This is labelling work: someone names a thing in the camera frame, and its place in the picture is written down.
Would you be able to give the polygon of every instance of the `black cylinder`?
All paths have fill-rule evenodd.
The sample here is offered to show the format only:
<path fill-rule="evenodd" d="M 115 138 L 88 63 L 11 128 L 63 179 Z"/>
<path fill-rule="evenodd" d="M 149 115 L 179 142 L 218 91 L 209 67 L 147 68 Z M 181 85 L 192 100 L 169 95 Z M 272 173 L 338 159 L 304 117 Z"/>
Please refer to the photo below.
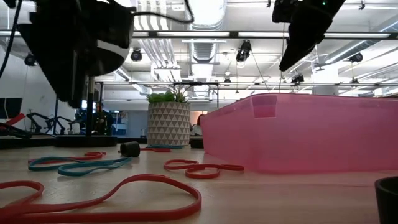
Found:
<path fill-rule="evenodd" d="M 398 177 L 376 181 L 377 207 L 380 224 L 398 223 Z"/>
<path fill-rule="evenodd" d="M 138 157 L 141 149 L 138 142 L 128 142 L 120 145 L 120 153 L 124 157 Z"/>

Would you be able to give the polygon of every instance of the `black cup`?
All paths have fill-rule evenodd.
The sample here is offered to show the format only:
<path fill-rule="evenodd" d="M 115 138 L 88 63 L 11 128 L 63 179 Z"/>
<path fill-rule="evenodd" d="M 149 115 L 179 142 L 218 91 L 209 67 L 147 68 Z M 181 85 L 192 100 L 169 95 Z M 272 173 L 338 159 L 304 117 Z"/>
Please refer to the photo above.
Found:
<path fill-rule="evenodd" d="M 398 177 L 380 179 L 374 185 L 380 224 L 398 224 Z"/>

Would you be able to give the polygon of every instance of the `potted plant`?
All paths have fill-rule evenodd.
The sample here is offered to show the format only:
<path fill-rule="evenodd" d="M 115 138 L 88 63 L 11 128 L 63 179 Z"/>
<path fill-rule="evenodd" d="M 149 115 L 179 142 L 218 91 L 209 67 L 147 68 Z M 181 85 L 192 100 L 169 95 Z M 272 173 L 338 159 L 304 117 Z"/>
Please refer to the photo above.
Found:
<path fill-rule="evenodd" d="M 156 146 L 186 146 L 190 138 L 190 105 L 183 86 L 147 96 L 147 142 Z"/>

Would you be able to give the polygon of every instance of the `ceiling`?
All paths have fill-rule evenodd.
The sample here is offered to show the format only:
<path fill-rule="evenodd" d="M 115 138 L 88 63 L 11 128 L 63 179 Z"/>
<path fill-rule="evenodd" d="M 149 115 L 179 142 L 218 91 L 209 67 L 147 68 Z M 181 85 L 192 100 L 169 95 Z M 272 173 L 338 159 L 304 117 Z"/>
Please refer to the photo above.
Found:
<path fill-rule="evenodd" d="M 283 31 L 287 30 L 287 24 L 272 23 L 272 8 L 266 8 L 267 1 L 256 0 L 228 0 L 226 14 L 224 17 L 223 30 L 261 30 L 261 31 Z M 336 15 L 333 24 L 329 28 L 329 32 L 369 32 L 382 24 L 384 21 L 396 16 L 398 21 L 398 1 L 396 0 L 366 0 L 366 7 L 364 10 L 358 10 L 360 0 L 346 0 L 345 5 Z M 167 0 L 167 14 L 175 17 L 183 18 L 185 13 L 183 9 L 183 0 Z M 28 12 L 34 11 L 34 4 L 32 2 L 24 2 L 19 22 L 29 22 Z M 6 5 L 0 1 L 0 29 L 8 29 L 8 10 Z M 14 12 L 9 11 L 10 22 L 13 20 Z M 187 25 L 181 25 L 176 22 L 167 21 L 167 25 L 171 30 L 187 30 Z M 241 45 L 242 40 L 228 39 L 226 43 L 218 44 L 216 63 L 213 67 L 213 80 L 224 79 L 224 73 L 229 71 L 233 82 L 260 82 L 261 75 L 269 82 L 279 82 L 281 76 L 289 79 L 291 74 L 288 72 L 281 73 L 279 71 L 279 60 L 282 56 L 282 49 L 286 47 L 283 40 L 251 40 L 252 54 L 246 61 L 243 68 L 236 68 L 234 60 L 237 48 Z M 317 46 L 317 52 L 312 52 L 314 55 L 330 54 L 348 43 L 350 40 L 324 40 Z M 23 50 L 24 42 L 18 39 L 15 43 L 16 47 Z M 172 46 L 174 48 L 175 57 L 178 65 L 181 67 L 182 78 L 191 75 L 190 54 L 188 44 L 182 43 L 182 39 L 172 39 Z M 131 47 L 140 47 L 137 39 L 132 39 Z M 369 73 L 380 69 L 382 67 L 396 63 L 394 58 L 398 56 L 398 50 L 393 51 L 397 47 L 398 41 L 383 41 L 364 51 L 364 60 L 354 65 L 347 62 L 337 63 L 339 77 L 343 82 L 348 82 L 354 72 L 354 76 L 364 73 Z M 373 59 L 378 55 L 391 51 L 383 57 Z M 123 67 L 136 80 L 148 81 L 151 79 L 149 74 L 151 70 L 151 61 L 142 50 L 143 59 L 140 62 L 132 62 L 129 57 Z M 312 70 L 309 69 L 310 62 L 306 62 L 300 67 L 301 73 L 304 74 L 306 81 L 311 80 Z M 392 70 L 387 73 L 382 73 L 377 79 L 369 80 L 368 82 L 377 82 L 383 78 L 391 78 L 398 75 L 398 70 Z M 109 76 L 98 77 L 99 79 L 109 80 Z"/>

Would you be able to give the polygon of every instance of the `wooden table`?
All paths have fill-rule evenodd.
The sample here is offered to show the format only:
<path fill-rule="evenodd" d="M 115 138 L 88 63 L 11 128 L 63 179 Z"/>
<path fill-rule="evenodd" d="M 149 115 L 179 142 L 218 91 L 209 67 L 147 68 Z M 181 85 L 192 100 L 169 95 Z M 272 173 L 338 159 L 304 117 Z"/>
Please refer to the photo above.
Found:
<path fill-rule="evenodd" d="M 264 175 L 254 172 L 221 171 L 211 180 L 189 179 L 183 170 L 169 172 L 169 159 L 222 162 L 202 150 L 171 153 L 144 151 L 130 166 L 98 172 L 86 177 L 64 177 L 55 171 L 30 172 L 27 160 L 44 156 L 80 156 L 88 151 L 106 151 L 106 159 L 119 157 L 118 148 L 59 149 L 37 147 L 0 151 L 0 182 L 34 180 L 45 185 L 37 203 L 66 203 L 97 198 L 120 181 L 135 174 L 162 174 L 190 184 L 203 196 L 199 213 L 169 223 L 269 223 L 269 224 L 377 224 L 375 180 L 398 175 L 398 171 L 318 175 Z M 33 190 L 0 190 L 0 207 L 29 195 Z M 116 195 L 84 212 L 178 208 L 194 201 L 171 186 L 137 182 L 122 187 Z"/>

